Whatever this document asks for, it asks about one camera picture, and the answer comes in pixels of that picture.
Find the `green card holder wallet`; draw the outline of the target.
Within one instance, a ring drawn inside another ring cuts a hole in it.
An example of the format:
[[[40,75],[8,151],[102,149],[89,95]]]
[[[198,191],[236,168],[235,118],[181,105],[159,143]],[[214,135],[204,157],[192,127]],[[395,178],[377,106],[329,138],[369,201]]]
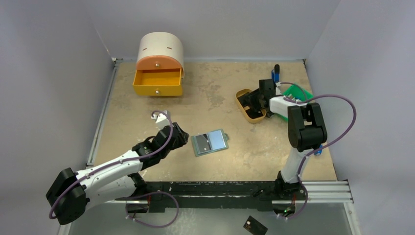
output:
[[[197,152],[197,146],[196,146],[196,141],[195,141],[195,136],[197,136],[199,134],[197,134],[195,136],[191,136],[191,142],[192,142],[194,154],[195,154],[196,157],[228,149],[228,147],[229,147],[229,145],[228,145],[229,136],[228,136],[227,133],[224,132],[223,129],[210,131],[210,132],[207,132],[207,134],[208,134],[208,137],[209,137],[209,142],[210,142],[212,150],[209,151],[209,152],[202,153],[202,154],[199,154]]]

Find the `black card dropped off table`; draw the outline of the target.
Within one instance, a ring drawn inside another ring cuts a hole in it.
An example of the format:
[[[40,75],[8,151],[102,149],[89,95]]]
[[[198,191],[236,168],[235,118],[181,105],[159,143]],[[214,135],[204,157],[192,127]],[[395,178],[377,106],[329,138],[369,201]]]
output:
[[[267,227],[265,227],[252,216],[247,218],[243,228],[250,232],[252,235],[265,235],[268,231]]]

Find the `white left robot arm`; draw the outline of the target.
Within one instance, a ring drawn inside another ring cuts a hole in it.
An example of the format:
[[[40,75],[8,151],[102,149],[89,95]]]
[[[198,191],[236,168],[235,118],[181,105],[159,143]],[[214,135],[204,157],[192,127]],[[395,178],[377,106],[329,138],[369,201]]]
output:
[[[157,194],[168,196],[160,189],[149,188],[139,171],[158,164],[170,151],[186,145],[188,138],[189,134],[174,122],[109,162],[77,172],[62,170],[46,193],[51,206],[49,218],[66,225],[111,200],[150,201]]]

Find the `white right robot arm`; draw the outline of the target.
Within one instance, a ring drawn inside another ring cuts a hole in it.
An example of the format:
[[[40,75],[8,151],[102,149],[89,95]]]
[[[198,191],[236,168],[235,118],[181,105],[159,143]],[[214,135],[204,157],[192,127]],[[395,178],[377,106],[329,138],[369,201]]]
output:
[[[292,148],[275,185],[276,196],[287,199],[295,188],[300,187],[307,157],[326,142],[327,131],[318,103],[289,98],[281,94],[277,86],[272,79],[262,79],[258,89],[239,96],[237,100],[249,120],[272,115],[287,118],[288,140]]]

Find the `tan oval tray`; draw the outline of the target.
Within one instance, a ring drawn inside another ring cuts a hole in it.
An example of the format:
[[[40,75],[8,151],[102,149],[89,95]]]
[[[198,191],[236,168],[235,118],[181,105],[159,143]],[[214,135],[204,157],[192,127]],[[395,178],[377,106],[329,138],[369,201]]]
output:
[[[261,109],[260,111],[255,111],[249,106],[247,101],[244,99],[246,95],[251,93],[250,89],[239,90],[236,95],[236,104],[239,110],[242,112],[242,115],[249,123],[258,123],[266,117],[266,111]]]

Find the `blue lighter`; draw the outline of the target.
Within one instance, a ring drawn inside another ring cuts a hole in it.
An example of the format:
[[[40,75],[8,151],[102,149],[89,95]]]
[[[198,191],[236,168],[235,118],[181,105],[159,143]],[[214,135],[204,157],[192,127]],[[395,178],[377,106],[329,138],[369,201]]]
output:
[[[275,64],[271,72],[271,78],[274,83],[278,83],[280,81],[279,75],[280,75],[280,65]]]

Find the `green plastic bin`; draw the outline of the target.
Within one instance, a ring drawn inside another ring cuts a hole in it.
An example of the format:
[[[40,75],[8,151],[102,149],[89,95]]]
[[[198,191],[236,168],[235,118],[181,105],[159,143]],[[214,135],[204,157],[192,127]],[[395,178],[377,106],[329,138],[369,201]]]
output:
[[[280,89],[282,85],[289,85],[289,87],[285,91],[282,92]],[[294,103],[300,102],[300,101],[306,101],[314,97],[312,93],[305,90],[300,85],[296,83],[292,83],[292,82],[279,82],[277,84],[277,88],[280,94],[284,98],[288,100],[292,100]]]

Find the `yellow open drawer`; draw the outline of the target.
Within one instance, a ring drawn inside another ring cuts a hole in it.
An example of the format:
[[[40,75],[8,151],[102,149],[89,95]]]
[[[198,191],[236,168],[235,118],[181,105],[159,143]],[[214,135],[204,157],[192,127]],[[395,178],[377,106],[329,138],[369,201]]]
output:
[[[144,96],[182,96],[183,69],[137,70],[133,89]]]

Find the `small blue object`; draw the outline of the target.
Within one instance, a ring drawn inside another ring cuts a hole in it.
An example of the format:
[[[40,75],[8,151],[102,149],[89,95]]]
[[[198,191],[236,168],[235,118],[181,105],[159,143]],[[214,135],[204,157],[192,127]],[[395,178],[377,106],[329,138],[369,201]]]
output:
[[[315,155],[315,156],[319,156],[319,155],[321,155],[321,154],[322,154],[322,151],[323,151],[323,150],[322,150],[322,146],[323,146],[323,145],[321,144],[321,145],[320,145],[320,147],[319,147],[319,149],[318,149],[318,151],[316,151],[316,152],[314,153],[314,155]]]

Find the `white and orange drawer cabinet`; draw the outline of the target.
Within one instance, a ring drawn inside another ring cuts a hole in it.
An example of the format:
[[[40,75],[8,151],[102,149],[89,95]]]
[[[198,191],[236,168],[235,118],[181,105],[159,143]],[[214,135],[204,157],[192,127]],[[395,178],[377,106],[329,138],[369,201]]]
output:
[[[184,76],[184,47],[180,39],[168,32],[151,32],[139,43],[136,70],[158,77],[172,72]]]

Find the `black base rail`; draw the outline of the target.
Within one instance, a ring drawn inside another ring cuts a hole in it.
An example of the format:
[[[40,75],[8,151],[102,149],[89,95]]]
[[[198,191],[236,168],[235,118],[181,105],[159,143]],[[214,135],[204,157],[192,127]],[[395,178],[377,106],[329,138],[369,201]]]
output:
[[[285,183],[281,175],[274,181],[190,181],[146,182],[138,174],[133,193],[125,200],[144,200],[150,212],[180,209],[256,209],[260,212],[294,213],[295,203],[307,198],[300,183]]]

